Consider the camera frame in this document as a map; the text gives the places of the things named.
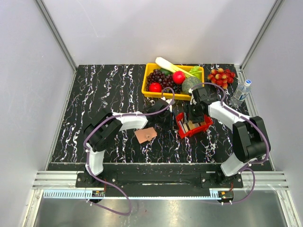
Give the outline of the red plastic bin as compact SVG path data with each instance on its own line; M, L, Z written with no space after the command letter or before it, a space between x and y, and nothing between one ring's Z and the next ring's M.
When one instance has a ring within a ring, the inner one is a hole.
M183 128L182 128L182 123L185 122L184 120L184 113L180 113L176 116L176 123L178 126L178 134L180 136L181 139L185 138L185 137L192 137L193 135L200 133L200 132L206 132L207 129L209 128L210 125L213 124L212 119L209 116L205 115L205 125L202 127L199 127L197 129L191 130L187 133L184 133Z

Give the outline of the gold striped credit card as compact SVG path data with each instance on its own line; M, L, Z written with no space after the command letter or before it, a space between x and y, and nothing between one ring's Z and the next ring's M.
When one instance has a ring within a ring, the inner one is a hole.
M191 130L204 126L205 122L193 123L192 121L188 121L188 122L183 122L181 125L184 133L187 133Z

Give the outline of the pink leather card holder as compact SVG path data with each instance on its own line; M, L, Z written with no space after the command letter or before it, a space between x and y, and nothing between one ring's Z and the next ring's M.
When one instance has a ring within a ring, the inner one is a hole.
M151 141L153 138L157 136L157 132L153 127L146 128L146 129L139 129L136 130L135 136L140 144Z

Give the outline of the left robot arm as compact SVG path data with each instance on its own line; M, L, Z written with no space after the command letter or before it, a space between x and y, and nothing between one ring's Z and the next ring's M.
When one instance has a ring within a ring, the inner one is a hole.
M143 112L116 113L103 109L100 120L84 129L83 146L87 153L86 181L93 187L101 185L105 151L112 146L116 135L125 130L142 130L149 123L170 123L174 99L161 98Z

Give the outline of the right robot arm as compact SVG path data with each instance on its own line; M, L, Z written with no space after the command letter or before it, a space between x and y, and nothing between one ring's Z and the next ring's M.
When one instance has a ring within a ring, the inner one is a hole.
M270 143L261 117L250 117L229 107L223 100L208 95L202 85L188 90L190 104L185 107L187 120L201 122L205 116L214 118L232 131L233 153L221 164L221 172L215 176L216 183L226 187L232 176L243 171L249 164L268 160Z

